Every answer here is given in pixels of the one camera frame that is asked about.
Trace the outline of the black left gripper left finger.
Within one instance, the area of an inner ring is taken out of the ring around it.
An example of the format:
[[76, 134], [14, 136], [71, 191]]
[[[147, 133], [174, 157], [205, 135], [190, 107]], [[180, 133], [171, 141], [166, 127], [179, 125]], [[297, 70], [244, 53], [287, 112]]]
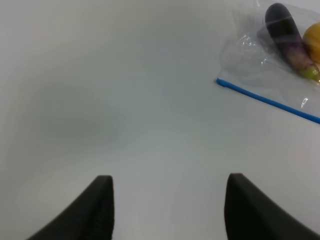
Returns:
[[99, 175], [30, 240], [111, 240], [115, 226], [113, 178]]

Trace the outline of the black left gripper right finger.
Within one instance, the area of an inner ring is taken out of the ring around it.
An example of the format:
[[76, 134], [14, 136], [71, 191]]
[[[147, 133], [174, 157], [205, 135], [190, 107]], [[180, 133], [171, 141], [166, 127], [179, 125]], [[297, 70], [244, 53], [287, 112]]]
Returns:
[[229, 240], [318, 240], [315, 233], [256, 187], [241, 173], [227, 180], [224, 222]]

